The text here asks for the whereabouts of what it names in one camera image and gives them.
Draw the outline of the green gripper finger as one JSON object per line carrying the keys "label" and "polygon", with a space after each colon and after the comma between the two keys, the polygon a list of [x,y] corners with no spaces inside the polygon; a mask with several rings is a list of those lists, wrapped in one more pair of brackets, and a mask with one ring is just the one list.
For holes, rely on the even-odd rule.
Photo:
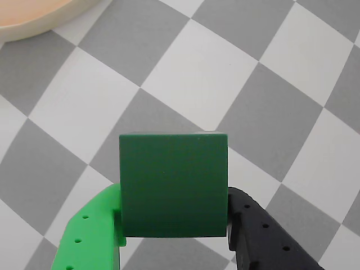
{"label": "green gripper finger", "polygon": [[105,188],[66,225],[52,269],[120,269],[119,248],[126,245],[120,185]]}

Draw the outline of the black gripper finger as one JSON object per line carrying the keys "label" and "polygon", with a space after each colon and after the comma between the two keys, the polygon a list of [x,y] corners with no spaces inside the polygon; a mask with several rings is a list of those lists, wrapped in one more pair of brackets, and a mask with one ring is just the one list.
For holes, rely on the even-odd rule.
{"label": "black gripper finger", "polygon": [[235,187],[228,188],[227,235],[237,269],[322,269],[266,210]]}

